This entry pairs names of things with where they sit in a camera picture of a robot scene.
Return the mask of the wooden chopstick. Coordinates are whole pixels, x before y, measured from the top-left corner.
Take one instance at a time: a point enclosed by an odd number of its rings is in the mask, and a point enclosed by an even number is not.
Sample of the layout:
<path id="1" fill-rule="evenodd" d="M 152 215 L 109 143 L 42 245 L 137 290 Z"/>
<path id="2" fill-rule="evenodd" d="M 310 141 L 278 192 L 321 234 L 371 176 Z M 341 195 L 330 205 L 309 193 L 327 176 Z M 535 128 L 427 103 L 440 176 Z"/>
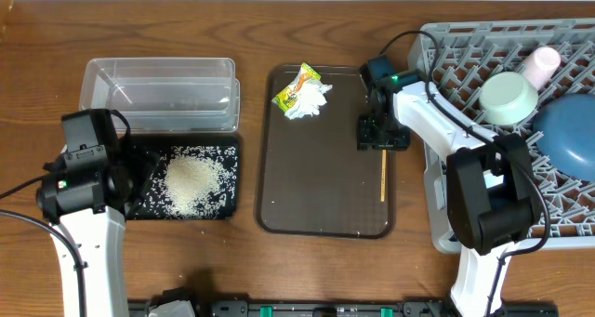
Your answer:
<path id="1" fill-rule="evenodd" d="M 384 203 L 386 199 L 386 173 L 387 169 L 387 151 L 382 150 L 381 156 L 381 180 L 380 180 L 380 202 Z"/>

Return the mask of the white napkin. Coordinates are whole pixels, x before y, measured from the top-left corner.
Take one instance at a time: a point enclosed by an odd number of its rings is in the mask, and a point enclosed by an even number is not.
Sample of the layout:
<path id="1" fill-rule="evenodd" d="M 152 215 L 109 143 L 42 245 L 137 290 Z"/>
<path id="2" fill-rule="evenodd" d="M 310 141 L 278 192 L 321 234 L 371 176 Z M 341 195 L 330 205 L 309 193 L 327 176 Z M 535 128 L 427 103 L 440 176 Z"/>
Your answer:
<path id="1" fill-rule="evenodd" d="M 320 108 L 327 103 L 325 94 L 333 88 L 318 80 L 307 80 L 297 91 L 297 101 L 289 108 L 284 116 L 290 120 L 305 116 L 315 116 L 320 113 Z"/>

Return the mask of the yellow green snack wrapper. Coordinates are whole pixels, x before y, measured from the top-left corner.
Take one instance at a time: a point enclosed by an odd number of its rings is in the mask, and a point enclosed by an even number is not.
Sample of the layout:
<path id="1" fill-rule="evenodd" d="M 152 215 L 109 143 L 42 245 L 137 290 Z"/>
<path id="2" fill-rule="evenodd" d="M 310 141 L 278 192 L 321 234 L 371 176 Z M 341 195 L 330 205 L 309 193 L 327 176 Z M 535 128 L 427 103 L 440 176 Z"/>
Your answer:
<path id="1" fill-rule="evenodd" d="M 277 105 L 283 112 L 287 112 L 298 102 L 298 91 L 303 85 L 309 80 L 319 81 L 320 79 L 321 75 L 319 73 L 306 62 L 302 62 L 296 78 L 275 95 L 271 102 Z"/>

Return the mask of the mint green bowl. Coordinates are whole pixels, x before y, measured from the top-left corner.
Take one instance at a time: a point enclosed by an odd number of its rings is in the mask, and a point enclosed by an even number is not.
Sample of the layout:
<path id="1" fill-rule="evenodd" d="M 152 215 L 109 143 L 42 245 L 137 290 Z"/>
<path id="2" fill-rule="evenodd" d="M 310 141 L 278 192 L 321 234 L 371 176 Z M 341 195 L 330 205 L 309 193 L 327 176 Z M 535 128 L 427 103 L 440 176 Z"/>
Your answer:
<path id="1" fill-rule="evenodd" d="M 538 92 L 521 74 L 502 72 L 490 77 L 480 88 L 480 107 L 491 125 L 513 125 L 536 108 Z"/>

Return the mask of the pink cup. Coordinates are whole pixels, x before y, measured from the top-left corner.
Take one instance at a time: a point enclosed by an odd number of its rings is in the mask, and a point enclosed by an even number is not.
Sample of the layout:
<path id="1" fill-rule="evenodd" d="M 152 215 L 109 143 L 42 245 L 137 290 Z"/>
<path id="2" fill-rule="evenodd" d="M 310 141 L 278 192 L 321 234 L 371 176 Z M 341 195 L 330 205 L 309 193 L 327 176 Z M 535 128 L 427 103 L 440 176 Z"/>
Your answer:
<path id="1" fill-rule="evenodd" d="M 550 47 L 537 48 L 522 62 L 521 75 L 536 89 L 541 90 L 562 63 L 560 53 Z"/>

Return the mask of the dark blue plate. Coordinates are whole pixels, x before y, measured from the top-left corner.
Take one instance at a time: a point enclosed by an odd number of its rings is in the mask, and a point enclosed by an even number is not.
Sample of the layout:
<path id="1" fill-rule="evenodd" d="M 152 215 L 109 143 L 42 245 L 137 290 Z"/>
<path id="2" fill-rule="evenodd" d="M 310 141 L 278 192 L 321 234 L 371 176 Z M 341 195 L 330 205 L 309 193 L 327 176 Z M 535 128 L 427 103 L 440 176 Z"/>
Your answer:
<path id="1" fill-rule="evenodd" d="M 594 181 L 594 97 L 571 94 L 544 106 L 533 121 L 539 151 L 565 175 Z"/>

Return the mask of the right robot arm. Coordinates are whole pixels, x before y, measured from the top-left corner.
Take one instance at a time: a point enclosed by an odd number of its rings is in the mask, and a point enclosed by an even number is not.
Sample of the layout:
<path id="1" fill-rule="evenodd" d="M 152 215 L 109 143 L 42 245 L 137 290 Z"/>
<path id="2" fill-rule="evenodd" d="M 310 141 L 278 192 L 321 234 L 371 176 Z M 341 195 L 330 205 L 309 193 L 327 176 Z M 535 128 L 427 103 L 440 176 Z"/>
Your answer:
<path id="1" fill-rule="evenodd" d="M 416 71 L 359 73 L 371 112 L 360 117 L 361 150 L 404 151 L 418 134 L 446 167 L 445 209 L 461 244 L 450 299 L 460 316 L 495 316 L 507 260 L 541 217 L 528 146 L 474 124 Z"/>

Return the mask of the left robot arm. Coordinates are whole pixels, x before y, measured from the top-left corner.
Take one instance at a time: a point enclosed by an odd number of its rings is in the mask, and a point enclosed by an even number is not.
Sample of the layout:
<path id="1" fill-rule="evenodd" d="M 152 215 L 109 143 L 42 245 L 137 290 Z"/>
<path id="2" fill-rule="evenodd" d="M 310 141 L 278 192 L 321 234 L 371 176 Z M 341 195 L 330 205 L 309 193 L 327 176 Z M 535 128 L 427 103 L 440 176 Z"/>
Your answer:
<path id="1" fill-rule="evenodd" d="M 118 136 L 117 110 L 62 117 L 66 145 L 44 166 L 36 201 L 59 258 L 67 316 L 127 316 L 126 219 L 139 206 L 159 157 Z"/>

